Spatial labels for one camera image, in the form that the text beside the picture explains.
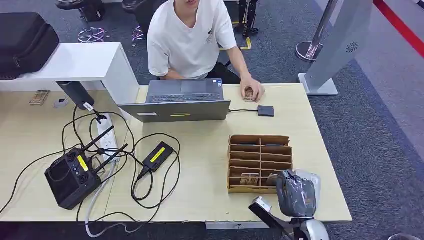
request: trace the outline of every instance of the cardboard compartment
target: cardboard compartment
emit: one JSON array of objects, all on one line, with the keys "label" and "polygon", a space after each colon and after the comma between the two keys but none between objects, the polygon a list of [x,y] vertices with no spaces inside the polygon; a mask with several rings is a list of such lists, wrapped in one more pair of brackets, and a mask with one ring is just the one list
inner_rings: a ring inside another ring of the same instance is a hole
[{"label": "cardboard compartment", "polygon": [[263,161],[261,163],[261,169],[275,169],[275,170],[287,170],[292,167],[292,164],[289,162],[275,162],[275,161]]},{"label": "cardboard compartment", "polygon": [[259,152],[247,152],[247,151],[230,151],[229,159],[241,159],[241,160],[261,160],[261,154]]},{"label": "cardboard compartment", "polygon": [[262,146],[261,149],[263,154],[292,155],[291,146]]},{"label": "cardboard compartment", "polygon": [[260,173],[261,173],[261,170],[259,168],[239,167],[239,166],[229,167],[230,177],[241,177],[242,174],[260,174]]},{"label": "cardboard compartment", "polygon": [[261,138],[256,135],[232,135],[229,139],[229,144],[239,145],[261,145]]},{"label": "cardboard compartment", "polygon": [[278,146],[288,146],[289,137],[288,136],[273,136],[273,135],[263,135],[260,136],[261,144],[266,145],[278,145]]},{"label": "cardboard compartment", "polygon": [[280,162],[280,163],[292,163],[292,156],[290,155],[279,155],[279,154],[271,154],[271,153],[262,153],[261,155],[262,161],[267,162]]},{"label": "cardboard compartment", "polygon": [[[293,151],[288,136],[233,135],[228,146],[229,193],[275,194],[268,176],[293,167]],[[258,174],[249,180],[242,174]]]},{"label": "cardboard compartment", "polygon": [[268,182],[268,178],[264,177],[260,179],[260,185],[263,187],[275,187],[275,183],[274,182]]},{"label": "cardboard compartment", "polygon": [[230,151],[236,152],[250,152],[250,153],[260,153],[261,146],[260,145],[230,145]]},{"label": "cardboard compartment", "polygon": [[261,167],[261,162],[255,160],[230,159],[229,165],[230,167],[259,169]]},{"label": "cardboard compartment", "polygon": [[263,169],[260,171],[260,176],[264,178],[268,178],[270,174],[278,174],[278,172],[281,172],[281,170],[276,169]]}]

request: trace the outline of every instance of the person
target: person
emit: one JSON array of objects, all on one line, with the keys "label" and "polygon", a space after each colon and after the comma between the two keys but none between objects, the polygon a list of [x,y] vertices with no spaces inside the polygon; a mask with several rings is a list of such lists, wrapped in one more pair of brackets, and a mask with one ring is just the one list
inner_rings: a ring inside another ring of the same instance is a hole
[{"label": "person", "polygon": [[[219,45],[240,77],[217,62]],[[168,0],[154,13],[147,34],[148,69],[161,80],[214,79],[240,84],[241,96],[253,92],[259,101],[265,89],[252,78],[237,47],[223,0]]]}]

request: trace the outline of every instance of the gray robot arm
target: gray robot arm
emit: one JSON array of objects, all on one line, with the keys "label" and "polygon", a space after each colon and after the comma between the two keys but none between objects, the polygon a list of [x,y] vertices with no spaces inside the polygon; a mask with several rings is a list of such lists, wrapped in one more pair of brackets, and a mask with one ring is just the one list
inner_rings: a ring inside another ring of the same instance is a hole
[{"label": "gray robot arm", "polygon": [[275,181],[280,210],[292,217],[291,221],[273,216],[262,197],[256,198],[249,209],[270,228],[282,230],[291,239],[329,240],[324,224],[314,219],[317,207],[314,183],[291,170],[280,172]]}]

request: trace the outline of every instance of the white t-shirt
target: white t-shirt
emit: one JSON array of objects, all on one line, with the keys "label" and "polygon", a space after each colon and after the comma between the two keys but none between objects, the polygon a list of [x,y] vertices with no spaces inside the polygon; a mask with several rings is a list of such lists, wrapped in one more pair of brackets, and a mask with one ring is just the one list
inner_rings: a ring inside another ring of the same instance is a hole
[{"label": "white t-shirt", "polygon": [[237,46],[223,0],[199,0],[193,28],[178,18],[174,0],[168,0],[157,9],[150,23],[148,69],[157,77],[173,69],[187,79],[205,78],[217,63],[218,44],[225,50]]}]

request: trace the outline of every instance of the white power strip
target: white power strip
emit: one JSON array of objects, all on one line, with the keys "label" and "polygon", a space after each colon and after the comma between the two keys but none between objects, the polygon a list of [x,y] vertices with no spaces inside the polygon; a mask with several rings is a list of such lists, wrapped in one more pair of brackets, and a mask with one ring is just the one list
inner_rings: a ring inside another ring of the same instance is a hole
[{"label": "white power strip", "polygon": [[[105,132],[108,128],[112,127],[113,125],[112,118],[109,113],[104,113],[102,115],[105,116],[107,120],[102,119],[100,120],[101,123],[97,123],[97,129],[98,129],[99,135]],[[112,129],[110,132],[108,132],[104,137],[100,139],[100,147],[104,149],[118,148],[117,139],[115,137],[115,130]],[[106,154],[103,154],[103,158],[106,161],[109,158],[109,156]],[[115,157],[115,159],[112,161],[119,162],[119,157]]]}]

